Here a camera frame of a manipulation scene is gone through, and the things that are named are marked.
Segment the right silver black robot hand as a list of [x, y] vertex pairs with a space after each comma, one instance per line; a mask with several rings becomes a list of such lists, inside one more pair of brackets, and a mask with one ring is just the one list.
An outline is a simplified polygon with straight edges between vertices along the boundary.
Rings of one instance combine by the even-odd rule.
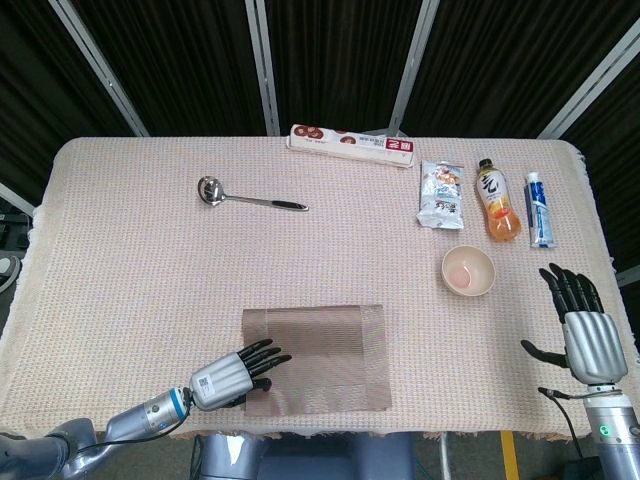
[[544, 351], [528, 340], [522, 340], [521, 346], [543, 363], [568, 369], [584, 385], [619, 382], [628, 374], [628, 366], [616, 323], [605, 312], [594, 283], [555, 263], [541, 268], [539, 274], [551, 293], [564, 351]]

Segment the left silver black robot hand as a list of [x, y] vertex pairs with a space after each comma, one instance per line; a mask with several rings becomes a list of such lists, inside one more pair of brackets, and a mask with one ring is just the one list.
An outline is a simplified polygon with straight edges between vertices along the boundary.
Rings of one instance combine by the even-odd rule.
[[273, 347], [270, 338], [256, 341], [195, 371], [190, 379], [191, 402], [201, 411], [233, 408], [255, 390], [268, 392], [272, 381], [264, 374], [292, 359]]

